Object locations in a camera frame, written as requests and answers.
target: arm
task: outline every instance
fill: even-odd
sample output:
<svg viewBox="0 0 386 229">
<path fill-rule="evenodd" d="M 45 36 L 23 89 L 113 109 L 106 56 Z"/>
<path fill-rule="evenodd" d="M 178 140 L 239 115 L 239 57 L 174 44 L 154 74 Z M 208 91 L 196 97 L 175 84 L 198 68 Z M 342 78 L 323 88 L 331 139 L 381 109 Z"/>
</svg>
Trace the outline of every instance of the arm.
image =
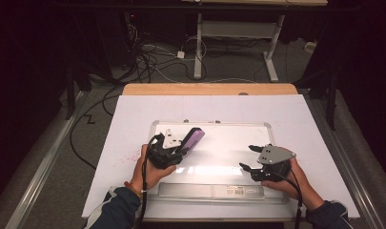
<svg viewBox="0 0 386 229">
<path fill-rule="evenodd" d="M 291 158 L 290 162 L 292 171 L 288 174 L 288 179 L 300 187 L 303 204 L 307 208 L 306 220 L 314 228 L 352 228 L 348 223 L 347 208 L 339 202 L 324 201 L 311 186 L 296 159 Z M 263 180 L 261 185 L 282 191 L 288 197 L 297 199 L 296 189 L 285 180 L 279 182 Z"/>
<path fill-rule="evenodd" d="M 133 169 L 133 176 L 128 187 L 111 188 L 104 202 L 95 208 L 89 216 L 86 229 L 97 228 L 132 228 L 135 222 L 135 212 L 140 206 L 142 191 L 142 163 L 145 159 L 147 145 L 142 146 L 141 157 Z M 152 189 L 162 177 L 175 170 L 170 166 L 165 170 L 156 169 L 147 162 L 147 184 Z"/>
</svg>

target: sleeve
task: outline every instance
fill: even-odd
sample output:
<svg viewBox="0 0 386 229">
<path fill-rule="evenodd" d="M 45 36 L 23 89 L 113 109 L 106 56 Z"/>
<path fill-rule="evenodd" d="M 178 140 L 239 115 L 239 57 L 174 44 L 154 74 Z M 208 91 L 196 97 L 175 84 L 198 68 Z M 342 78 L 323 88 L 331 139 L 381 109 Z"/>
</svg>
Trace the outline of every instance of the sleeve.
<svg viewBox="0 0 386 229">
<path fill-rule="evenodd" d="M 132 228 L 140 204 L 139 197 L 130 189 L 112 187 L 104 202 L 91 212 L 83 228 Z"/>
<path fill-rule="evenodd" d="M 325 201 L 312 212 L 306 211 L 306 220 L 314 229 L 347 229 L 353 228 L 348 221 L 347 208 L 337 201 Z"/>
</svg>

